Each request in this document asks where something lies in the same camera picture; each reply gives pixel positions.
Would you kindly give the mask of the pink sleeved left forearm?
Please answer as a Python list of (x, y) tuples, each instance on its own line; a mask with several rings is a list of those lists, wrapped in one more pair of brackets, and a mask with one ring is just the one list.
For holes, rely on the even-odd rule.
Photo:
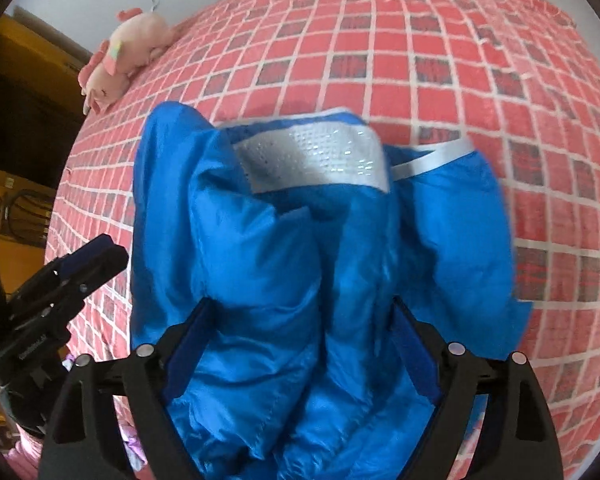
[(21, 480), (36, 480), (42, 455), (42, 442), (18, 426), (19, 440), (4, 453), (9, 467)]

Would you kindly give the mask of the black gloved left hand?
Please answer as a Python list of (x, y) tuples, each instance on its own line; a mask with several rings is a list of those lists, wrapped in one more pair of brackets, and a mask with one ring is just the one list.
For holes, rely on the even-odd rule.
[(41, 362), (29, 375), (0, 390), (0, 403), (8, 417), (35, 439), (43, 440), (48, 420), (68, 376), (58, 353)]

